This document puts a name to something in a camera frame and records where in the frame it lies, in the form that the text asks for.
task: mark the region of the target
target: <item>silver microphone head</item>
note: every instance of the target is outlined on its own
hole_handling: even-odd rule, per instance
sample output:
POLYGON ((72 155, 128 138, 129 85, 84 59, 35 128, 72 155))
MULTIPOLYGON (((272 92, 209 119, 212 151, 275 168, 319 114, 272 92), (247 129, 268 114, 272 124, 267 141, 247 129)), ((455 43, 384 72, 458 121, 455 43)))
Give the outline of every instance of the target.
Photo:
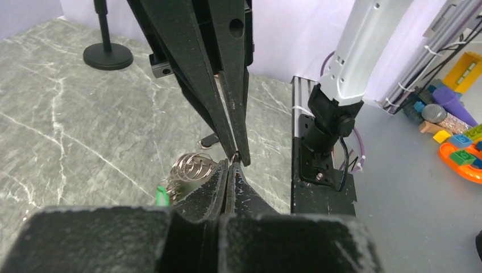
POLYGON ((422 110, 422 118, 431 123, 440 123, 447 117, 447 111, 438 104, 429 104, 422 110))

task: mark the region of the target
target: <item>white wall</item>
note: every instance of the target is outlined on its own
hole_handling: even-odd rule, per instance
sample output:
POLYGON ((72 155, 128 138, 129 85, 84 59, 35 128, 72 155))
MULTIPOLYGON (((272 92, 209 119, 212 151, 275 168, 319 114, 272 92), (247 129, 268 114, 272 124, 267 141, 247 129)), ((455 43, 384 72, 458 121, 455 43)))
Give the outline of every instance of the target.
MULTIPOLYGON (((98 27, 92 0, 60 0, 67 20, 98 27)), ((338 44, 354 0, 253 0, 253 73, 290 82, 319 79, 321 64, 338 44)), ((381 98, 420 47, 423 33, 445 0, 414 0, 367 85, 365 98, 381 98)), ((126 1, 107 0, 111 33, 145 40, 126 1)))
POLYGON ((59 0, 0 0, 0 39, 62 15, 59 0))

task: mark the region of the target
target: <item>gray marble surface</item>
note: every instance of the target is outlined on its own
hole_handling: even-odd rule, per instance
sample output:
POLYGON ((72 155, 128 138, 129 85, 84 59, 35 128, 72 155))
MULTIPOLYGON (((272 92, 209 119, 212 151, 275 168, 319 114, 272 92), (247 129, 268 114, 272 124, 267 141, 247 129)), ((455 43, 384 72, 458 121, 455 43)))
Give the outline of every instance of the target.
MULTIPOLYGON (((113 37, 134 63, 82 61, 100 33, 52 20, 0 42, 0 264, 22 223, 48 205, 153 205, 155 188, 211 133, 173 76, 155 79, 146 44, 113 37)), ((252 75, 251 186, 289 212, 291 87, 252 75)), ((206 151, 225 157, 219 145, 206 151)))

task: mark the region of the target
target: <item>green block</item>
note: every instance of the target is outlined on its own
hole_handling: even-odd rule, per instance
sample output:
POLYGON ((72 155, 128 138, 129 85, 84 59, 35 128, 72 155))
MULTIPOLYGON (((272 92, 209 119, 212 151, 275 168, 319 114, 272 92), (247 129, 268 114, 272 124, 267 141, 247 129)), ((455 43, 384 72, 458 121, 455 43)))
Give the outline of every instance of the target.
POLYGON ((466 132, 464 132, 464 135, 467 138, 472 139, 472 141, 476 141, 479 138, 482 138, 482 124, 479 124, 470 130, 467 130, 466 132))
POLYGON ((464 166, 472 164, 477 158, 472 154, 468 153, 466 150, 460 150, 457 152, 453 152, 450 155, 450 159, 457 163, 457 165, 464 166))

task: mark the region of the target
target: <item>yellow toy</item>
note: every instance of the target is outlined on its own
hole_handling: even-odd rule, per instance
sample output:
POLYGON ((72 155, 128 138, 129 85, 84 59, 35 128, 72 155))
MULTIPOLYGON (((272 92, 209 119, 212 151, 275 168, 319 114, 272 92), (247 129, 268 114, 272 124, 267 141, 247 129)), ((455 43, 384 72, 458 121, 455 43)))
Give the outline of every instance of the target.
POLYGON ((443 79, 443 84, 457 93, 465 93, 482 73, 482 56, 465 52, 443 79))
POLYGON ((450 137, 450 134, 446 130, 439 131, 438 133, 436 133, 433 136, 435 141, 437 141, 438 143, 442 143, 442 142, 446 141, 447 138, 449 138, 449 137, 450 137))

